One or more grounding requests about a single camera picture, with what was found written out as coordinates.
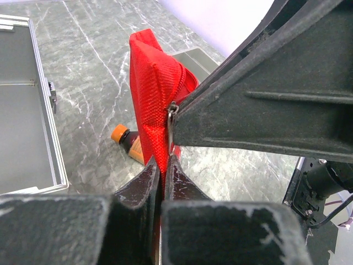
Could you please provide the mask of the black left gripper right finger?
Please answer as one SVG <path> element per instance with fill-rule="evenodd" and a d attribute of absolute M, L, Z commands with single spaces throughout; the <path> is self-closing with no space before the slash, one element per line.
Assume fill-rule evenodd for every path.
<path fill-rule="evenodd" d="M 287 206 L 210 200 L 172 155 L 162 203 L 163 264 L 311 264 Z"/>

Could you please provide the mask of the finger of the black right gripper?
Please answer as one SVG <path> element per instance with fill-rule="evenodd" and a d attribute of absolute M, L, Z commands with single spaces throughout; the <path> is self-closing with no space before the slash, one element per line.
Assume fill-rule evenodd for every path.
<path fill-rule="evenodd" d="M 352 162 L 352 2 L 275 1 L 172 132 L 182 146 Z"/>

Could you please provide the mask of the red first aid pouch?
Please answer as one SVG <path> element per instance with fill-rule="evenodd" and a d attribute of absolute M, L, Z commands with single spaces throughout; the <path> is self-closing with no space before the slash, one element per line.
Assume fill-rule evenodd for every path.
<path fill-rule="evenodd" d="M 166 54 L 151 29 L 131 34 L 130 91 L 144 161 L 154 157 L 165 184 L 168 167 L 168 107 L 180 104 L 199 82 L 181 62 Z"/>

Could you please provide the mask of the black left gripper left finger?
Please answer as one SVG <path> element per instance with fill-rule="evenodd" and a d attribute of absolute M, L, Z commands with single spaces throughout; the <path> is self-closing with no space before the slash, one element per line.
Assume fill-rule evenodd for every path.
<path fill-rule="evenodd" d="M 160 171 L 112 195 L 1 196 L 2 264 L 158 264 Z"/>

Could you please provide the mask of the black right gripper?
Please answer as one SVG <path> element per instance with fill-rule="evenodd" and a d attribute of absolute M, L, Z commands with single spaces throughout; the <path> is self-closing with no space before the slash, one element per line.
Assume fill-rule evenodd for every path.
<path fill-rule="evenodd" d="M 328 216 L 319 219 L 323 215 L 325 200 L 344 190 L 352 194 L 352 163 L 301 157 L 283 203 L 305 226 L 323 226 L 352 203 L 352 196 L 349 196 Z"/>

